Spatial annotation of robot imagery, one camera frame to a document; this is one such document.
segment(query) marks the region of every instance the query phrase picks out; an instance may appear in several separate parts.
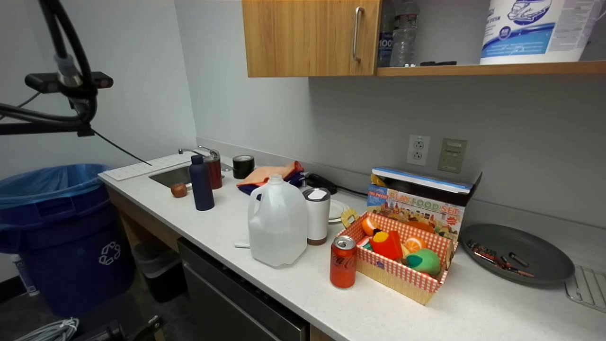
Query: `gray plate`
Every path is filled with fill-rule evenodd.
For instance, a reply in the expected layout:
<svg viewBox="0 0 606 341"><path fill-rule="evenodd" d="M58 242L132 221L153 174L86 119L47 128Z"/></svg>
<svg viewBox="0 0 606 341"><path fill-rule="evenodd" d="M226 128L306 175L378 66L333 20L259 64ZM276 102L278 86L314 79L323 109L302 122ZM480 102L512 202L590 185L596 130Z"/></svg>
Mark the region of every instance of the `gray plate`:
<svg viewBox="0 0 606 341"><path fill-rule="evenodd" d="M547 240L505 225L476 223L459 230L459 246L486 270L526 285L564 285L573 274L573 263ZM473 244L493 249L514 268L501 268L492 261L476 257Z"/></svg>

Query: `blue recycling bin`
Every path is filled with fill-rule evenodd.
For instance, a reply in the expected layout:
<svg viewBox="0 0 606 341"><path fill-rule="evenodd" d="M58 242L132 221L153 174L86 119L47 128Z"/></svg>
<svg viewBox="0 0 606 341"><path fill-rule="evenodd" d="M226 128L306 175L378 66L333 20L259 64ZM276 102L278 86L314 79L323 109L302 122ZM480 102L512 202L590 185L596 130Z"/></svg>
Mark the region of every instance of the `blue recycling bin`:
<svg viewBox="0 0 606 341"><path fill-rule="evenodd" d="M83 316L128 289L134 261L98 179L101 164L64 164L0 179L0 251L18 253L56 316Z"/></svg>

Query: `wall switch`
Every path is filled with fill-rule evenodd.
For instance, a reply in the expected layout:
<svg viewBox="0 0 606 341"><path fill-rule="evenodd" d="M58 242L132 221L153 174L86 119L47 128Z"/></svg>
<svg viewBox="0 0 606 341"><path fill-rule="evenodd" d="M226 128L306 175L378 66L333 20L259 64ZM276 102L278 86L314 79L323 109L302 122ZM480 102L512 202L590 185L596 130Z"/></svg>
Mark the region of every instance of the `wall switch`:
<svg viewBox="0 0 606 341"><path fill-rule="evenodd" d="M425 164L427 162L427 155L429 155L429 136L420 136L420 134L410 134L408 136L408 153L406 153L406 162L412 164Z"/></svg>
<svg viewBox="0 0 606 341"><path fill-rule="evenodd" d="M442 138L437 168L444 172L459 172L465 145L465 139Z"/></svg>

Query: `shelf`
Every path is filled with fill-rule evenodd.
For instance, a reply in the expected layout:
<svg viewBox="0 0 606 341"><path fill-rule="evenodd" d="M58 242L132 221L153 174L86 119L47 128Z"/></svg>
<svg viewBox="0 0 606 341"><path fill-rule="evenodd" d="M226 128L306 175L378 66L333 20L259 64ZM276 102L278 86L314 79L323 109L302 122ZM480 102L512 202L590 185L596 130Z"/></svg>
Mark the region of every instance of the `shelf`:
<svg viewBox="0 0 606 341"><path fill-rule="evenodd" d="M382 77L422 75L606 75L606 60L545 62L545 64L461 64L376 67Z"/></svg>

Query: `plastic jug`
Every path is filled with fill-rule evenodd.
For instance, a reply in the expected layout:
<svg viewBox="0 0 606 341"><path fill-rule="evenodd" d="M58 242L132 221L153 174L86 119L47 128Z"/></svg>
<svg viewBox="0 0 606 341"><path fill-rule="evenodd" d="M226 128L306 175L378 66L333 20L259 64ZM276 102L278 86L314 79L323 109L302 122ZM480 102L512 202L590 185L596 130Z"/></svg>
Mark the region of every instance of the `plastic jug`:
<svg viewBox="0 0 606 341"><path fill-rule="evenodd" d="M306 228L306 202L295 185L270 175L249 192L247 236L253 259L270 266L295 263L306 247Z"/></svg>

